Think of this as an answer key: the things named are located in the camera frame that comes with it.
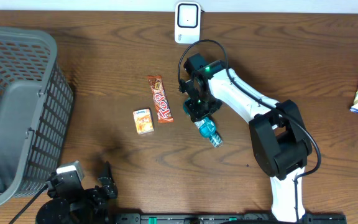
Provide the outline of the teal mouthwash bottle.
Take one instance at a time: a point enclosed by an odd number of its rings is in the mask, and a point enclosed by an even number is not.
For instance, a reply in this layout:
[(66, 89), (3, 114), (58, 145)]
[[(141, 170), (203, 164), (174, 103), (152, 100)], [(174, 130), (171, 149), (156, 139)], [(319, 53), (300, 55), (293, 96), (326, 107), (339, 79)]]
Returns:
[[(183, 104), (183, 110), (186, 113), (186, 101)], [(219, 133), (217, 132), (217, 127), (215, 122), (210, 118), (210, 116), (208, 118), (204, 118), (201, 121), (193, 122), (193, 124), (198, 128), (198, 131), (201, 134), (201, 136), (205, 139), (208, 139), (210, 143), (213, 145), (213, 147), (222, 146), (223, 140), (220, 137)]]

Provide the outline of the small orange box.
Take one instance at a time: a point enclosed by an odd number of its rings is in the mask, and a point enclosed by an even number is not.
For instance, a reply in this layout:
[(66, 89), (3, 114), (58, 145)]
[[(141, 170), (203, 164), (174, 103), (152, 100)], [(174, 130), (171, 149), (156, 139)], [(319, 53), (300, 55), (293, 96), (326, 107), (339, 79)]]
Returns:
[(154, 124), (150, 109), (136, 110), (133, 112), (137, 134), (145, 134), (154, 131)]

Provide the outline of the red chocolate bar wrapper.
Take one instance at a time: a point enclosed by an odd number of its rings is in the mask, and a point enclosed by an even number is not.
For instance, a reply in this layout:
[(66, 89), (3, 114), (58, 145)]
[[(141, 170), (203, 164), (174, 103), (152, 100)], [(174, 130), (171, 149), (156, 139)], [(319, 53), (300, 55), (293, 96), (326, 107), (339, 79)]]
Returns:
[(172, 123), (174, 122), (170, 106), (168, 104), (165, 89), (163, 87), (162, 77), (147, 76), (150, 88), (152, 90), (152, 98), (157, 112), (159, 123)]

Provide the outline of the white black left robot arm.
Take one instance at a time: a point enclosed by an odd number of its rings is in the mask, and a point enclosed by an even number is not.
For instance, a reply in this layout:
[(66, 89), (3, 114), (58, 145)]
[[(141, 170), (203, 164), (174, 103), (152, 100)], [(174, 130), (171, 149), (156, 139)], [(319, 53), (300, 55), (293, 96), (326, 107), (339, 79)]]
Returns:
[(110, 163), (104, 163), (103, 171), (98, 177), (100, 185), (84, 189), (81, 184), (84, 176), (79, 161), (58, 167), (46, 181), (47, 195), (51, 200), (40, 208), (35, 222), (109, 223), (109, 201), (118, 196)]

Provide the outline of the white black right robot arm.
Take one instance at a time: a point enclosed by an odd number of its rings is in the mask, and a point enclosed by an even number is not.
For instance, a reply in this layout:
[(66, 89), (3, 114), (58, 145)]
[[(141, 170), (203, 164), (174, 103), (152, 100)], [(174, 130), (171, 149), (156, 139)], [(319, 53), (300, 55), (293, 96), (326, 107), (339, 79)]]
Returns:
[(183, 108), (192, 122), (209, 127), (209, 117), (222, 104), (230, 106), (249, 125), (255, 160), (270, 177), (274, 217), (282, 222), (300, 220), (305, 214), (301, 175), (312, 148), (297, 105), (264, 96), (222, 60), (208, 63), (195, 54), (183, 67), (190, 76), (180, 80), (181, 91), (188, 94)]

